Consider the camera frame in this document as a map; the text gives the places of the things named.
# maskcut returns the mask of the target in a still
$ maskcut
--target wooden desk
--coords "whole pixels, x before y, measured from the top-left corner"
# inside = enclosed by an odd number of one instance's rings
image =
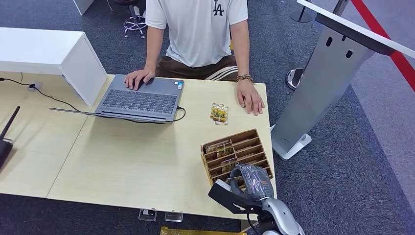
[[[236,102],[234,86],[186,80],[180,106],[187,114],[173,124],[88,117],[47,198],[246,219],[208,197],[210,185],[200,157],[201,144],[256,128],[274,165],[268,109],[257,117],[246,114]],[[267,105],[265,84],[255,87]],[[209,119],[212,103],[229,106],[228,126]]]
[[[0,77],[29,84],[42,82],[45,94],[78,109],[89,109],[62,77],[25,73],[21,81],[20,73],[10,72],[0,72]],[[0,82],[0,98],[1,130],[15,108],[21,106],[6,135],[14,140],[14,146],[0,169],[0,193],[46,197],[86,117],[50,111],[48,107],[68,106],[10,81]]]

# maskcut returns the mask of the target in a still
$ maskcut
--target beaded bracelet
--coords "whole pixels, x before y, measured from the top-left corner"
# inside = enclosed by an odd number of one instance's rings
[[[252,77],[249,74],[242,74],[242,75],[238,75],[236,77],[236,82],[239,82],[240,80],[244,80],[244,79],[248,79],[250,82],[254,82],[252,80]]]

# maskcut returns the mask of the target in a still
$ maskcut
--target wooden organizer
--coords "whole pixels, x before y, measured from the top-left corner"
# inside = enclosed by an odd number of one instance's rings
[[[229,155],[218,158],[216,152],[205,153],[205,148],[222,141],[230,140],[232,144],[232,152]],[[222,172],[222,162],[237,158],[239,163],[257,165],[265,169],[270,179],[273,178],[270,164],[265,155],[264,148],[262,147],[261,139],[258,136],[256,129],[244,131],[232,136],[228,136],[219,140],[215,140],[209,143],[205,143],[201,146],[202,161],[209,178],[210,186],[217,179],[226,181],[231,175],[231,172]]]

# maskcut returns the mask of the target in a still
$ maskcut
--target man's left hand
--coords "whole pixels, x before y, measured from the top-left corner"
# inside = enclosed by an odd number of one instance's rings
[[[236,84],[236,95],[242,108],[246,108],[248,114],[254,111],[254,115],[262,114],[262,108],[265,108],[264,101],[256,91],[252,82],[248,79],[239,80]]]

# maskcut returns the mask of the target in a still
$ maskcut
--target gray carpet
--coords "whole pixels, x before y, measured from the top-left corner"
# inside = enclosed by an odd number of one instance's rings
[[[71,0],[3,0],[0,26],[85,31],[108,73],[128,73],[144,65],[145,40],[135,33],[125,38],[128,11],[113,8],[111,13],[104,0],[95,0],[81,17]],[[271,123],[293,93],[285,74],[305,64],[320,30],[290,20],[299,9],[293,0],[249,1],[251,72],[267,84]],[[278,197],[307,234],[413,234],[414,214],[406,210],[408,202],[351,87],[310,135],[313,141],[291,160],[275,156]],[[12,195],[0,195],[0,208],[0,234],[156,235],[162,225],[238,231],[235,220],[186,215],[180,224],[163,222],[162,216],[156,223],[141,222],[137,209]]]

